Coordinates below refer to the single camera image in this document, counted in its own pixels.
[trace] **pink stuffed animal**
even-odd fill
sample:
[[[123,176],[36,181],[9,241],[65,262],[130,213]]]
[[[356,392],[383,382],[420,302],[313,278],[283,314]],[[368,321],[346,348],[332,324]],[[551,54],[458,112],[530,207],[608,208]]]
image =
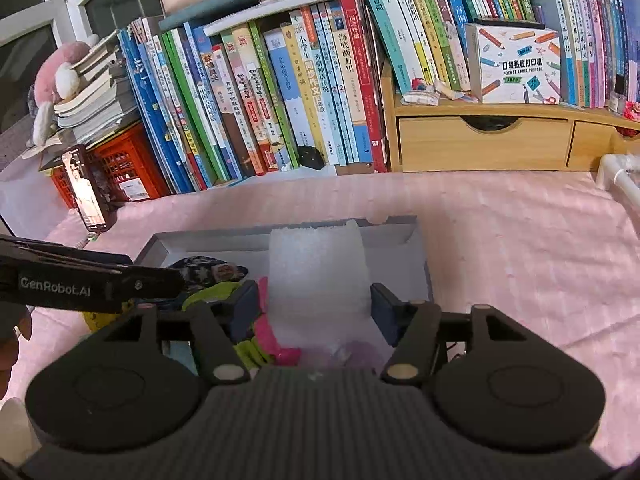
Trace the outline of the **pink stuffed animal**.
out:
[[[71,67],[98,43],[95,34],[84,41],[64,43],[49,56],[36,76],[34,98],[38,113],[33,123],[33,143],[44,146],[50,134],[53,105],[72,97],[80,87],[80,78]]]

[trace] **pink tablecloth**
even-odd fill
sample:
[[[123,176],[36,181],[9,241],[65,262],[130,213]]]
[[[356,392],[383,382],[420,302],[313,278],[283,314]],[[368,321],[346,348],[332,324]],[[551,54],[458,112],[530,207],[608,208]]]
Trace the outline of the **pink tablecloth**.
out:
[[[155,232],[417,214],[436,300],[495,305],[594,370],[607,406],[594,448],[619,465],[640,453],[640,263],[625,208],[581,173],[430,173],[263,183],[128,204],[87,248],[134,258]],[[50,239],[74,244],[75,216]],[[10,394],[86,331],[39,309]]]

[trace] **orange crate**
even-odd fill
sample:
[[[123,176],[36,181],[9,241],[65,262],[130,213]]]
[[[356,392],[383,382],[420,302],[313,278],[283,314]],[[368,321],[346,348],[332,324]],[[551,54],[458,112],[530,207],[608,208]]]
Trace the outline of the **orange crate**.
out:
[[[169,194],[169,189],[152,153],[146,138],[145,127],[142,123],[138,123],[115,139],[94,148],[88,156],[89,161],[97,161],[102,167],[116,200],[128,202],[129,198],[120,188],[119,183],[134,178],[142,181],[149,200]],[[53,170],[51,178],[69,209],[77,207],[64,168]]]

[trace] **barcode label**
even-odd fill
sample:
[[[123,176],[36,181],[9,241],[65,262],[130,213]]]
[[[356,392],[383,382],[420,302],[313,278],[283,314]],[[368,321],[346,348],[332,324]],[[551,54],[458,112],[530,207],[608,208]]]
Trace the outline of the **barcode label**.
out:
[[[136,200],[147,200],[151,198],[149,193],[146,192],[144,184],[142,184],[142,180],[139,178],[132,178],[131,180],[127,180],[126,182],[118,183],[120,189],[124,191],[124,194],[127,195],[128,199],[132,202]]]

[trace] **bookshelf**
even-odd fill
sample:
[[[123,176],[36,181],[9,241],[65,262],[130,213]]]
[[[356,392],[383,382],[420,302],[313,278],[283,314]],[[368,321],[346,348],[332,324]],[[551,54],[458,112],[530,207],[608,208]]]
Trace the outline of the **bookshelf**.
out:
[[[439,106],[403,105],[391,66],[381,77],[390,168],[394,172],[464,170],[597,171],[606,153],[640,153],[640,136],[623,137],[616,127],[640,123],[602,108],[561,105],[472,104],[444,100]],[[484,132],[469,117],[515,118]]]

